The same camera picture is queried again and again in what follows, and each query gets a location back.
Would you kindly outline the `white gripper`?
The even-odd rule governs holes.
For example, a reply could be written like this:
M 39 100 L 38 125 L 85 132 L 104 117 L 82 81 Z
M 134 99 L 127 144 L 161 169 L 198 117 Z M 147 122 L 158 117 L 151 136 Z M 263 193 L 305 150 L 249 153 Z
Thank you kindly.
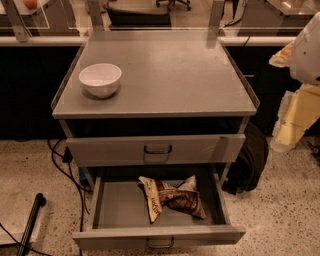
M 274 54 L 269 64 L 278 68 L 289 67 L 293 45 L 291 42 Z M 293 149 L 319 118 L 319 86 L 302 84 L 295 92 L 286 91 L 272 132 L 271 148 L 277 152 Z

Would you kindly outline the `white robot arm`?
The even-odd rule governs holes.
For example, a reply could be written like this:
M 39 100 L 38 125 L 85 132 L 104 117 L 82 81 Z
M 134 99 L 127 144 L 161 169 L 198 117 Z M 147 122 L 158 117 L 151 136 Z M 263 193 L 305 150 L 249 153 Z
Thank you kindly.
M 272 133 L 271 148 L 286 152 L 320 118 L 320 13 L 293 42 L 273 55 L 269 64 L 288 67 L 290 76 L 301 83 L 295 92 L 285 92 Z

